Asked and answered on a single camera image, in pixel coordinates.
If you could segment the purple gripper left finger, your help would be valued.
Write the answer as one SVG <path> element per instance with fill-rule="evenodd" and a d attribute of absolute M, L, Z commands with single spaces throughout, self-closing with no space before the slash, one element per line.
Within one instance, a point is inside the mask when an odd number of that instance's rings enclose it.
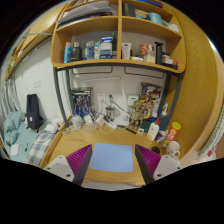
<path fill-rule="evenodd" d="M 92 145 L 87 145 L 68 156 L 59 155 L 44 170 L 81 186 L 91 157 Z"/>

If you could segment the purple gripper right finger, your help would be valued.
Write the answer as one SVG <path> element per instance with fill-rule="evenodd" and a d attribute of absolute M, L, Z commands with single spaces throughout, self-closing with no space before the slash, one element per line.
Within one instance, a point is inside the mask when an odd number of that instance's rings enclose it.
<path fill-rule="evenodd" d="M 181 165 L 168 155 L 159 154 L 136 144 L 137 158 L 145 184 L 150 184 L 182 169 Z"/>

